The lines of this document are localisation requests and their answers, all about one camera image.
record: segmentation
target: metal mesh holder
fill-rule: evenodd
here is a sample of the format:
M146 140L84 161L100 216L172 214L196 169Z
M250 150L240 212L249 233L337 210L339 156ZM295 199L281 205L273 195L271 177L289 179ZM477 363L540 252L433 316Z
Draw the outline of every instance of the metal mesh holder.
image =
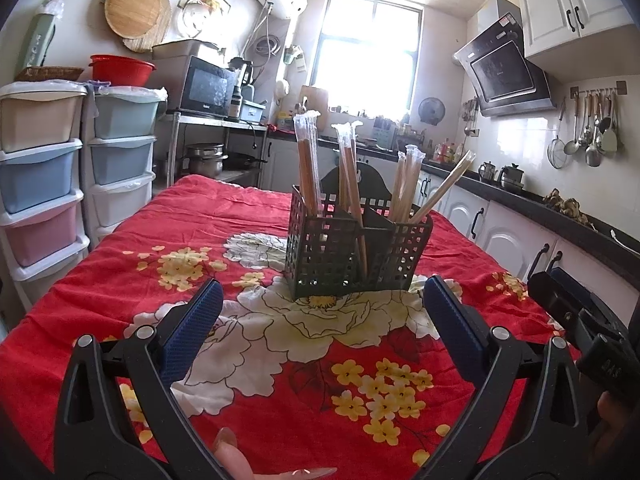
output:
M385 217L390 200L361 198L361 228L338 206L336 194L322 194L321 200L322 216L310 217L299 188L293 187L284 269L292 298L408 290L433 229L431 217L420 224L394 224ZM356 250L356 240L362 235L368 276L362 276Z

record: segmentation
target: window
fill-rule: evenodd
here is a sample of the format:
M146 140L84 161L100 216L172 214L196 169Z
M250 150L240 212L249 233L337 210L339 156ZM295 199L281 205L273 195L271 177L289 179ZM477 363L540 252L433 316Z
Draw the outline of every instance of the window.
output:
M381 0L329 0L311 84L330 106L399 120L414 94L422 13Z

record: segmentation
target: range hood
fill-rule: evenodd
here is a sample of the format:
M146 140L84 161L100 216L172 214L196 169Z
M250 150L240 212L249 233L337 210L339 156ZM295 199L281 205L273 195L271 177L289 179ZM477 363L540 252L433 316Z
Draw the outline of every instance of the range hood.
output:
M503 12L455 58L473 83L484 117L555 108L545 72L524 57L520 9L507 0L492 0L478 13L482 30L491 12Z

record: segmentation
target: red tablecloth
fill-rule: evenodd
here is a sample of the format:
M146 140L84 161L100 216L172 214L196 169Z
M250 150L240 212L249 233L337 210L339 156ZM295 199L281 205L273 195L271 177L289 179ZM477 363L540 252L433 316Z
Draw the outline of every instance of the red tablecloth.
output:
M225 307L174 393L205 442L230 427L260 473L336 466L337 479L414 475L472 392L422 308L432 274L489 325L536 342L554 331L526 288L438 214L411 291L293 303L280 272L289 205L286 194L184 178L53 286L0 345L0 402L36 455L52 468L75 339L128 336L207 276L222 283ZM134 392L121 390L140 441L159 455ZM515 405L485 455L498 451Z

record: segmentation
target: hand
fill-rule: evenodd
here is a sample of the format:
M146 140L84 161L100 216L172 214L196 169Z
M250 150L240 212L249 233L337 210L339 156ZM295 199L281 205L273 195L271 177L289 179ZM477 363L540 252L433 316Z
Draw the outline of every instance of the hand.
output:
M628 407L616 400L609 392L604 392L600 397L598 413L609 427L600 436L593 448L593 457L595 459L602 458L609 450L631 415Z
M279 475L254 474L249 461L238 449L238 440L229 428L222 428L218 432L215 442L211 446L213 455L235 480L314 480L332 475L337 471L335 467L321 467L315 469L297 469Z

